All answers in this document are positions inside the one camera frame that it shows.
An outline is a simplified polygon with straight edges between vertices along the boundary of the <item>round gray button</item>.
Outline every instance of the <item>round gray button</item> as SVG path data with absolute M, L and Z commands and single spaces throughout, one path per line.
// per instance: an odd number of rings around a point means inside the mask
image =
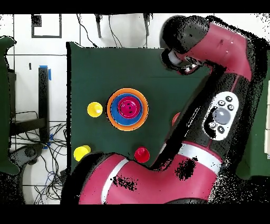
M 230 121 L 230 113 L 222 107 L 217 108 L 213 112 L 213 119 L 221 125 L 226 125 Z
M 222 126 L 218 126 L 218 131 L 221 133 L 221 134 L 223 134 L 224 133 L 224 128 L 222 127 Z
M 230 96 L 227 96 L 227 97 L 226 97 L 226 100 L 227 100 L 228 102 L 233 101 L 232 97 L 230 97 Z
M 230 111 L 233 111 L 234 110 L 234 106 L 233 105 L 228 105 L 228 110 L 230 110 Z
M 209 123 L 209 127 L 210 128 L 215 128 L 216 127 L 216 123 L 214 123 L 214 122 Z
M 220 106 L 224 106 L 224 105 L 225 105 L 225 102 L 224 102 L 223 100 L 220 100 L 220 101 L 218 102 L 218 104 L 219 104 Z

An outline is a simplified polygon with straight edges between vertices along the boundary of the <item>dark green tablecloth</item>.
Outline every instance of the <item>dark green tablecloth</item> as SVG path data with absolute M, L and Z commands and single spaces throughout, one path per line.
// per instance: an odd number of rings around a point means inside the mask
M 150 166 L 164 143 L 173 116 L 183 109 L 195 88 L 209 74 L 208 68 L 200 68 L 190 76 L 167 71 L 160 61 L 162 49 L 93 49 L 81 48 L 72 42 L 70 48 L 72 170 L 77 164 L 73 151 L 82 145 L 89 145 L 92 152 L 117 152 L 130 159 L 134 159 L 136 148 L 142 145 L 150 152 L 150 160 L 146 163 Z M 104 112 L 92 118 L 86 110 L 93 101 L 101 103 L 105 109 L 109 97 L 121 88 L 140 91 L 149 104 L 146 122 L 131 132 L 113 127 Z M 238 169 L 243 178 L 270 175 L 270 161 L 264 154 L 266 101 L 267 80 Z

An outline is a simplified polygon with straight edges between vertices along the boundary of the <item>red robot arm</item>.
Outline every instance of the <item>red robot arm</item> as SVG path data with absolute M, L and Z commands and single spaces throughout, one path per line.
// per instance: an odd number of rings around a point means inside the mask
M 72 199 L 75 203 L 208 201 L 228 152 L 239 140 L 239 121 L 257 75 L 254 46 L 199 16 L 170 18 L 162 27 L 160 45 L 166 68 L 190 74 L 206 64 L 213 67 L 211 76 L 181 112 L 151 169 L 114 153 L 83 158 L 73 172 L 86 176 L 73 180 L 80 194 Z M 91 169 L 83 170 L 90 163 Z

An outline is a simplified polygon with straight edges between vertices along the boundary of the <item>table leg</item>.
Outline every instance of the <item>table leg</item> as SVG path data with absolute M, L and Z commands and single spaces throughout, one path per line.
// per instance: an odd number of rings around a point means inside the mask
M 9 80 L 9 87 L 10 87 L 10 94 L 11 94 L 11 118 L 15 117 L 16 109 L 15 109 L 15 81 L 16 81 L 16 74 L 14 71 L 8 72 L 8 80 Z
M 148 22 L 150 20 L 150 13 L 143 14 L 144 25 L 146 27 L 146 35 L 149 36 Z
M 95 14 L 95 21 L 97 22 L 97 28 L 98 28 L 98 35 L 99 35 L 99 38 L 101 38 L 101 31 L 100 31 L 100 14 Z

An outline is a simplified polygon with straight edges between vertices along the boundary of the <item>white floor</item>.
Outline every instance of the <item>white floor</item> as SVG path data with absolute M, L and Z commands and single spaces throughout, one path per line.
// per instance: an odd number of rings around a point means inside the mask
M 153 14 L 150 20 L 148 37 L 148 48 L 159 47 L 159 32 L 166 19 L 175 14 Z M 35 35 L 59 35 L 59 15 L 42 14 L 42 27 L 35 28 Z M 225 22 L 237 26 L 243 30 L 250 31 L 259 37 L 264 37 L 269 41 L 270 28 L 269 17 L 255 14 L 215 14 Z M 88 36 L 99 47 L 115 46 L 108 16 L 103 16 L 101 20 L 101 35 L 98 38 L 97 25 L 93 14 L 79 15 L 82 25 L 88 31 Z M 110 20 L 111 28 L 114 34 L 121 41 L 125 48 L 141 48 L 146 43 L 146 31 L 141 14 L 114 15 Z M 51 80 L 49 81 L 50 92 L 50 126 L 65 124 L 66 121 L 66 41 L 77 42 L 82 46 L 92 46 L 86 36 L 83 27 L 78 23 L 76 14 L 62 14 L 62 38 L 31 38 L 31 15 L 1 15 L 0 14 L 0 36 L 12 36 L 17 43 L 10 48 L 7 53 L 7 60 L 11 69 L 17 74 L 16 81 L 16 112 L 36 111 L 38 112 L 38 67 L 48 66 L 51 69 Z M 35 118 L 34 113 L 19 114 L 17 120 Z M 266 130 L 266 135 L 270 135 L 270 130 Z M 57 139 L 64 140 L 63 131 L 59 132 Z M 22 140 L 16 139 L 15 147 L 21 147 L 19 143 Z M 57 156 L 59 171 L 66 168 L 67 157 L 66 148 L 61 148 Z M 44 149 L 42 156 L 46 160 L 47 169 L 52 171 L 52 156 L 48 149 Z M 45 169 L 45 163 L 42 158 L 38 162 L 26 167 L 24 173 L 23 185 L 25 201 L 33 204 L 38 193 L 49 184 L 48 172 Z M 47 201 L 50 203 L 59 203 L 59 201 Z

